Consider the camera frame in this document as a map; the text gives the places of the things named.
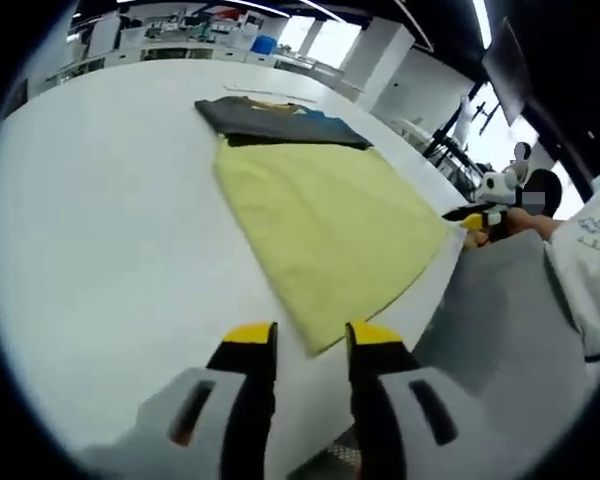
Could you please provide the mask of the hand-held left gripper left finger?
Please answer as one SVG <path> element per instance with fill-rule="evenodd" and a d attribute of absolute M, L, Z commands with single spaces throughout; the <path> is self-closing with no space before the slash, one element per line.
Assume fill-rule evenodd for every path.
<path fill-rule="evenodd" d="M 137 479 L 261 479 L 275 412 L 276 323 L 231 329 L 205 367 L 140 407 Z"/>

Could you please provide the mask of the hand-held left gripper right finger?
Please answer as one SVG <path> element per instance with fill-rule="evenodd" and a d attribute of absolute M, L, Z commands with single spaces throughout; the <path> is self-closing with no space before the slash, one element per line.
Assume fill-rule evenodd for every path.
<path fill-rule="evenodd" d="M 478 479 L 480 410 L 454 381 L 424 367 L 400 335 L 346 325 L 351 413 L 364 479 Z"/>

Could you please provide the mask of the person's right hand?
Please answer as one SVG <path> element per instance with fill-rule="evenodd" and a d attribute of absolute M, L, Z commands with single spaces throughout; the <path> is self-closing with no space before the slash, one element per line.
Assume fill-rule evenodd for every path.
<path fill-rule="evenodd" d="M 532 215 L 523 208 L 514 207 L 506 210 L 503 225 L 506 236 L 512 236 L 526 230 L 536 230 L 541 216 Z"/>

